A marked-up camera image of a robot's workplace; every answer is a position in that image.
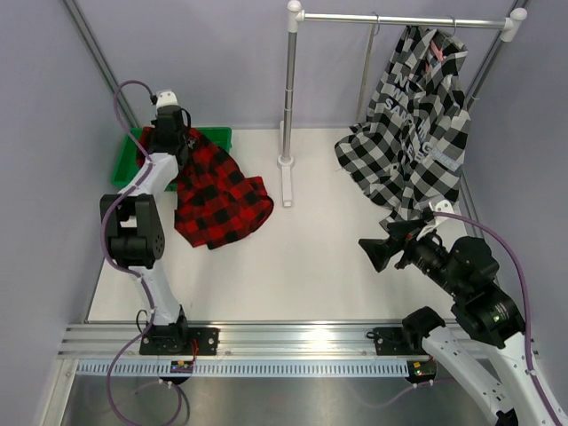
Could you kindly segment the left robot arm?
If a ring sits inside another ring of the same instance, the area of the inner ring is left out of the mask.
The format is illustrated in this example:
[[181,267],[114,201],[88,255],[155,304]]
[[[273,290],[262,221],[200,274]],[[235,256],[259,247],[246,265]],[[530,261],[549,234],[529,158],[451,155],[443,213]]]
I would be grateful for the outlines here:
[[147,325],[141,332],[145,354],[179,354],[191,341],[162,262],[165,234],[156,202],[188,160],[189,122],[181,106],[157,107],[148,145],[141,149],[143,166],[118,194],[100,200],[106,260],[129,274],[146,299]]

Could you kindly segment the metal clothes hanger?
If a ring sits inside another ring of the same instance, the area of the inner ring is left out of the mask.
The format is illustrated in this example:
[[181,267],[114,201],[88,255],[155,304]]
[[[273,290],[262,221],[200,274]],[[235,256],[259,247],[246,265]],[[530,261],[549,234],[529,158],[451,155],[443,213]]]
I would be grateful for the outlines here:
[[361,75],[360,86],[359,86],[359,96],[358,96],[358,104],[357,104],[356,118],[355,118],[357,122],[359,122],[364,117],[365,96],[367,91],[369,70],[373,55],[374,39],[380,32],[380,23],[379,23],[378,14],[376,12],[373,12],[373,14],[376,17],[376,23],[373,23],[371,25],[367,39],[367,47],[365,51],[364,65]]

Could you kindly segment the red black plaid shirt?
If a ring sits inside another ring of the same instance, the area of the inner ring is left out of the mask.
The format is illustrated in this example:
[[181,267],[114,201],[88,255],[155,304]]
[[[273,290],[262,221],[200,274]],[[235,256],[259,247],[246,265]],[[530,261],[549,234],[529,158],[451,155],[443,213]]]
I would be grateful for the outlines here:
[[201,131],[188,132],[190,151],[173,179],[174,229],[192,247],[218,249],[263,225],[274,209],[261,177],[245,177],[237,162]]

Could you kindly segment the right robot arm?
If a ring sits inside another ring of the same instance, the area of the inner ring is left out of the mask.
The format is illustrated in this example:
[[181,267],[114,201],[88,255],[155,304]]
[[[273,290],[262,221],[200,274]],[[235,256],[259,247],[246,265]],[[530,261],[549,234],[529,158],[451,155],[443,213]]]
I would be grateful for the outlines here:
[[518,306],[496,284],[500,266],[484,240],[463,236],[445,248],[436,232],[445,219],[464,218],[435,212],[391,223],[387,239],[361,239],[359,246],[377,272],[399,255],[397,269],[416,267],[452,297],[457,324],[480,344],[495,372],[483,368],[430,307],[402,319],[402,343],[439,362],[492,425],[565,425],[567,413],[536,365],[529,301]]

